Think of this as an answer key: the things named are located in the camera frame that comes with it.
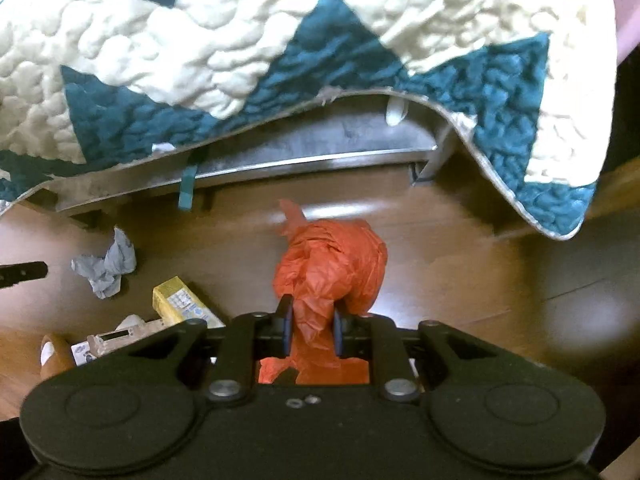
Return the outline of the orange plastic bag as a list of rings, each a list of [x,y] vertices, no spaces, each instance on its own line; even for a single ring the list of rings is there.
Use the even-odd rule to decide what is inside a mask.
[[[349,313],[372,308],[382,287],[388,252],[382,238],[362,219],[308,220],[292,200],[281,200],[288,249],[274,274],[276,295],[293,297],[291,353],[260,361],[259,381],[273,384],[295,370],[299,385],[359,385],[369,381],[369,365],[341,359],[332,334],[334,304]]]

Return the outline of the yellow carton box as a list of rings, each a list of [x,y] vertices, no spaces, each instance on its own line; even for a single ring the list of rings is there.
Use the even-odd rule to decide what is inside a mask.
[[[224,322],[178,276],[153,288],[152,307],[166,326],[198,318],[208,328],[224,327]]]

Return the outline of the crumpled grey paper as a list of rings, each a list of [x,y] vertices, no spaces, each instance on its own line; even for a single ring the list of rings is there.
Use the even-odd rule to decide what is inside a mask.
[[[136,270],[136,250],[126,233],[115,226],[113,243],[103,257],[81,255],[72,259],[70,267],[89,282],[99,299],[111,298],[120,292],[122,278]]]

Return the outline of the beige cardboard packaging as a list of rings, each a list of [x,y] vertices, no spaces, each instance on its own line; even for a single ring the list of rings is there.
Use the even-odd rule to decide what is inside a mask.
[[[124,318],[111,332],[89,335],[85,341],[73,344],[70,351],[75,364],[81,366],[165,328],[165,322],[161,318],[145,322],[140,316],[132,314]]]

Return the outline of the teal and cream quilt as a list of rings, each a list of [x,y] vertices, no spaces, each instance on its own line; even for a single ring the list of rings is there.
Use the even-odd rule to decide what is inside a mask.
[[[349,93],[434,106],[556,240],[610,142],[613,0],[1,0],[1,203]]]

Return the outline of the grey metal bed frame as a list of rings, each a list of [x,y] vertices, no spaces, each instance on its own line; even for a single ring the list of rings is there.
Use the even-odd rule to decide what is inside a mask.
[[[200,148],[197,188],[249,180],[382,165],[408,165],[413,181],[434,177],[458,143],[442,108],[405,96],[349,93]],[[50,181],[25,200],[75,217],[112,200],[178,191],[191,152],[137,166]]]

